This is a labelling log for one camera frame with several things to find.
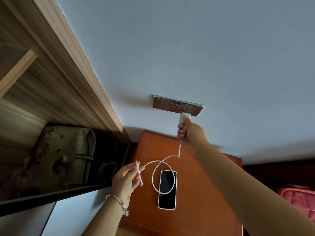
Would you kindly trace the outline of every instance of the wooden floor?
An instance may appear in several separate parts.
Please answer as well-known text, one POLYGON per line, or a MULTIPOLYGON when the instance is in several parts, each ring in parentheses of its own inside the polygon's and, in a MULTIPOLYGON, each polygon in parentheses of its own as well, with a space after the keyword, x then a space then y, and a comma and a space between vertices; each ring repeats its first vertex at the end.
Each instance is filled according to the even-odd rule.
POLYGON ((129 232, 129 231, 121 229, 121 228, 118 228, 117 232, 116 232, 116 236, 141 236, 141 235, 129 232))

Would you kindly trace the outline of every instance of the red upholstered fabric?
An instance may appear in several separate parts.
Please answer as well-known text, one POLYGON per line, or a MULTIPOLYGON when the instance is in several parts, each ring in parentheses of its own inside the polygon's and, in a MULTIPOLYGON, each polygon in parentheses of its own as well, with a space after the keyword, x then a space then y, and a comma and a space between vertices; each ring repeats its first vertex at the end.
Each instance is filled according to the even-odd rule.
POLYGON ((315 191, 297 188, 279 188, 277 193, 298 211, 315 222, 315 191))

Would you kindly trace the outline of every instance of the black screen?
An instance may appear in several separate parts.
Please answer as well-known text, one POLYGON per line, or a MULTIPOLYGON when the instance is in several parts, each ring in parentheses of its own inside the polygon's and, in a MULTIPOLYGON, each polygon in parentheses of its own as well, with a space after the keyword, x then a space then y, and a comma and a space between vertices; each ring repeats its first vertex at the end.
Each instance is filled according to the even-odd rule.
MULTIPOLYGON (((172 191, 168 194, 159 194, 158 206, 163 209, 173 210, 175 209, 176 202, 176 180, 177 173, 174 171, 175 176, 175 185, 172 191)), ((174 182, 174 177, 171 171, 163 170, 161 171, 161 183, 160 183, 160 192, 168 192, 174 182)))

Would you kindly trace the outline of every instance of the outlet switch panel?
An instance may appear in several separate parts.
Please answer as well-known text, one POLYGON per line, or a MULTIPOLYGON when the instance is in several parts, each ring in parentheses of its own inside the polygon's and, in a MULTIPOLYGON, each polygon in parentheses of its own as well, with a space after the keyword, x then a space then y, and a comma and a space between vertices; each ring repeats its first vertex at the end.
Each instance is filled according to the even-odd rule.
POLYGON ((174 113, 190 113, 196 117, 204 108, 204 105, 154 95, 153 107, 174 113))

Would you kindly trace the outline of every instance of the person's right arm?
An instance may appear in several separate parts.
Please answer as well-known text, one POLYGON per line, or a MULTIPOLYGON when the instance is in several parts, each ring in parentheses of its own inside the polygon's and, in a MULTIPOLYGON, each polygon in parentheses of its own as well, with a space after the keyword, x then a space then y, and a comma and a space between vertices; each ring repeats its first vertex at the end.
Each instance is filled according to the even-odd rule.
MULTIPOLYGON (((185 137, 184 146, 251 236, 315 235, 314 222, 213 147, 200 126, 188 117, 184 117, 184 123, 188 138, 185 137)), ((178 127, 180 140, 184 137, 183 125, 178 127)))

